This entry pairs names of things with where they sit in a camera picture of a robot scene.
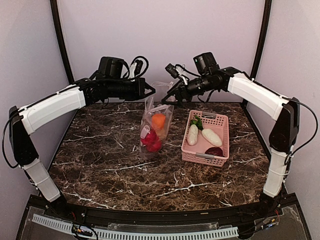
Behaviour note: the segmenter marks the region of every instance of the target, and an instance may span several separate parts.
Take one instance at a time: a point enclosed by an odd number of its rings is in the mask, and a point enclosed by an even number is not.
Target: clear plastic bag
[[[152,87],[165,87],[168,91],[171,83],[154,82]],[[151,159],[164,146],[169,132],[173,105],[159,104],[155,106],[155,97],[150,96],[145,100],[145,109],[141,121],[140,131],[140,156],[143,159]]]

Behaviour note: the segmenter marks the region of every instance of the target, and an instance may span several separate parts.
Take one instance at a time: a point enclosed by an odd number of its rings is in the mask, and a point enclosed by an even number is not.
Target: marble table surface
[[[257,202],[269,161],[239,103],[175,107],[169,134],[150,160],[139,156],[144,103],[80,109],[49,173],[69,203],[134,211],[189,211]],[[182,160],[190,110],[227,115],[230,157],[223,167]]]

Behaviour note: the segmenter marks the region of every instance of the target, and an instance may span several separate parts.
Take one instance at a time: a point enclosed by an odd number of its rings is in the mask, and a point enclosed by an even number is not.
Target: pink wall
[[[320,1],[273,1],[265,50],[257,80],[288,97],[297,97],[320,118]],[[249,110],[265,140],[274,122],[261,110]],[[313,116],[301,108],[296,146],[315,130]],[[320,239],[320,134],[293,158],[286,187],[296,192],[312,239]]]
[[[1,1],[0,7],[0,129],[9,109],[35,102],[64,88],[68,80],[56,40],[48,0]],[[46,167],[70,122],[67,114],[32,135]],[[14,164],[9,137],[6,153]],[[0,154],[0,239],[16,239],[21,217],[34,187],[20,168],[11,169]]]
[[[264,0],[59,0],[76,79],[90,76],[102,56],[148,58],[149,83],[170,82],[168,63],[196,67],[193,57],[213,52],[221,67],[250,72]],[[240,101],[225,92],[215,101]]]

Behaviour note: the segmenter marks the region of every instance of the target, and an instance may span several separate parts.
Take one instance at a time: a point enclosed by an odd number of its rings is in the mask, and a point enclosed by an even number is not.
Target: white radish
[[[204,137],[205,140],[207,140],[209,143],[216,147],[221,147],[222,146],[222,141],[220,137],[212,131],[210,128],[205,128],[202,130],[202,136]]]
[[[198,141],[198,127],[192,124],[189,127],[188,135],[186,136],[186,140],[190,146],[196,145]]]

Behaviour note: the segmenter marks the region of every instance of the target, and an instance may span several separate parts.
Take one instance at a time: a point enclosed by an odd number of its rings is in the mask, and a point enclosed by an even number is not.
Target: green leaves
[[[196,125],[196,127],[199,129],[199,130],[203,130],[204,127],[202,126],[202,121],[200,119],[200,117],[198,117],[197,115],[194,115],[195,119],[191,120],[190,122],[190,125],[194,124]]]

